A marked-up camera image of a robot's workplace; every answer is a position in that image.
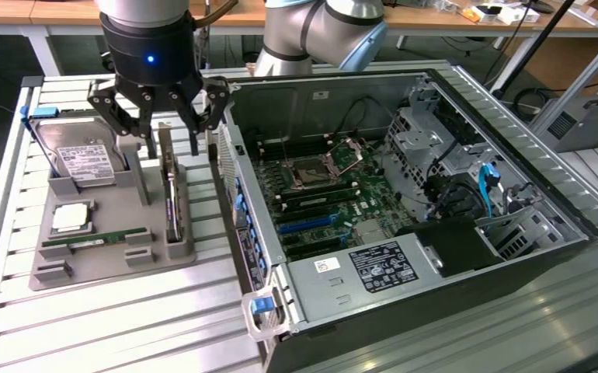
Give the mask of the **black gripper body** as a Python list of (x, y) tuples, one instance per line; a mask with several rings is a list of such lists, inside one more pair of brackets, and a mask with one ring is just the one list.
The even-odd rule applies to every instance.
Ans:
[(193, 18), (184, 12), (172, 23), (132, 27), (112, 16), (100, 15), (101, 27), (113, 59), (117, 92), (136, 106), (153, 111), (173, 111), (169, 91), (191, 101), (201, 90), (201, 75), (193, 57)]

